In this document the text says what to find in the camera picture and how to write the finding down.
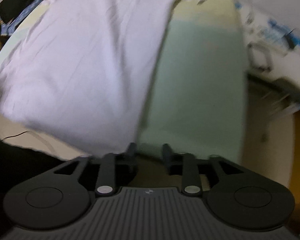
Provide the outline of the blue white checkered cloth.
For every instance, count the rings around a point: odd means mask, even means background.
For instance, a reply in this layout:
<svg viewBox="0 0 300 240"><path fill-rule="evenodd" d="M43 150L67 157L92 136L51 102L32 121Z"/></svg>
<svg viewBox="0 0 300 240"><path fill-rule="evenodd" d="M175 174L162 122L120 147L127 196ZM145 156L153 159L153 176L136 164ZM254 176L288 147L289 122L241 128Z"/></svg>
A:
<svg viewBox="0 0 300 240"><path fill-rule="evenodd" d="M0 24L0 35L1 36L11 36L19 25L29 16L29 14L42 2L43 0L34 0L29 6L27 6L15 20L9 23Z"/></svg>

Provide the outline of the white t-shirt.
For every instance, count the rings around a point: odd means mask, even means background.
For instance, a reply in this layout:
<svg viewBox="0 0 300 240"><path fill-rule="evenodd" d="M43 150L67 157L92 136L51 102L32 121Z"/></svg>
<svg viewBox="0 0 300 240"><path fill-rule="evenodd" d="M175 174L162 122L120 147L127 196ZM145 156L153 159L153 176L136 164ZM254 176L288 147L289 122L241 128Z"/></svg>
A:
<svg viewBox="0 0 300 240"><path fill-rule="evenodd" d="M136 139L177 0L49 0L0 66L0 113L84 152Z"/></svg>

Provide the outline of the white power strip blue sockets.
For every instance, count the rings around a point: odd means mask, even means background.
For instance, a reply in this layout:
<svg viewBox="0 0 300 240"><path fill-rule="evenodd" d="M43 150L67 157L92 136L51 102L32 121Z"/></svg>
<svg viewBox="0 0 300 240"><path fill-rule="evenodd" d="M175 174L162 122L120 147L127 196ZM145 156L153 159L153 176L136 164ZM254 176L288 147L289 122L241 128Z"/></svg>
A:
<svg viewBox="0 0 300 240"><path fill-rule="evenodd" d="M274 29L251 22L247 24L248 34L254 41L264 41L269 43L279 42L281 35Z"/></svg>

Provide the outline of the yellow green baby blanket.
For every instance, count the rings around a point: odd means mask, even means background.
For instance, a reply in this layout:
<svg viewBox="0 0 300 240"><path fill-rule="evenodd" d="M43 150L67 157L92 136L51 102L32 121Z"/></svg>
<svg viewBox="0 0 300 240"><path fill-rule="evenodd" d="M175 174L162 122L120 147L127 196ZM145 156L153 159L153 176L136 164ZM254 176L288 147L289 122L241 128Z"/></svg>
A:
<svg viewBox="0 0 300 240"><path fill-rule="evenodd" d="M234 0L175 1L133 141L139 151L158 157L169 144L239 163L247 65Z"/></svg>

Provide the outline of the black bag at left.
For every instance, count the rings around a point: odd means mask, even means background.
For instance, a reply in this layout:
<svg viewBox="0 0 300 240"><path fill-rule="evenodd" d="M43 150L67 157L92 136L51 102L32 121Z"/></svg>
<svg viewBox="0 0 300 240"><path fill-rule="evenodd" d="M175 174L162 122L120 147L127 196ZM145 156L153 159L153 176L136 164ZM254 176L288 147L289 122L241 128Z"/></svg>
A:
<svg viewBox="0 0 300 240"><path fill-rule="evenodd" d="M2 0L0 2L0 21L8 24L15 20L24 9L35 0Z"/></svg>

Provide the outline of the white side desk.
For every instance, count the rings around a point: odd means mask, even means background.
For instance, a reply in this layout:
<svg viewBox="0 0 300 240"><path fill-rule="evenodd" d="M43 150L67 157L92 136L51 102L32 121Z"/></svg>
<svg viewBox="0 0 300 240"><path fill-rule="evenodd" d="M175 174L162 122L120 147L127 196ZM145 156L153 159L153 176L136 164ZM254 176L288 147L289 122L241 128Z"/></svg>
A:
<svg viewBox="0 0 300 240"><path fill-rule="evenodd" d="M268 48L270 51L273 69L269 73L262 73L261 76L272 80L285 78L300 88L300 48L296 47L294 50L288 50L282 40L275 43L254 41L248 34L247 24L254 21L256 24L268 27L268 20L270 18L276 20L279 24L284 23L282 21L278 21L270 14L252 8L246 3L236 2L235 7L241 17L245 43L259 43Z"/></svg>

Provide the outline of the blue tray on desk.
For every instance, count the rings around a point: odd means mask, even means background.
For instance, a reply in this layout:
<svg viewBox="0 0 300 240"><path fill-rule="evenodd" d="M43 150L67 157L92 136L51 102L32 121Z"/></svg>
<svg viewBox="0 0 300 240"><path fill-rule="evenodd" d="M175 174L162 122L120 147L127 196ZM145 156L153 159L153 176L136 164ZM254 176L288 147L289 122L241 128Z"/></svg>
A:
<svg viewBox="0 0 300 240"><path fill-rule="evenodd" d="M283 41L283 43L285 44L285 46L288 49L287 43L285 42L285 40L283 39L283 35L285 34L285 32L292 30L290 27L288 27L287 25L284 24L279 24L276 20L270 18L268 20L268 25L274 29L275 31L277 31L279 33L279 35L281 35L281 39ZM300 48L300 31L298 30L298 28L296 28L296 30L293 32L295 37L298 39L298 45L296 47Z"/></svg>

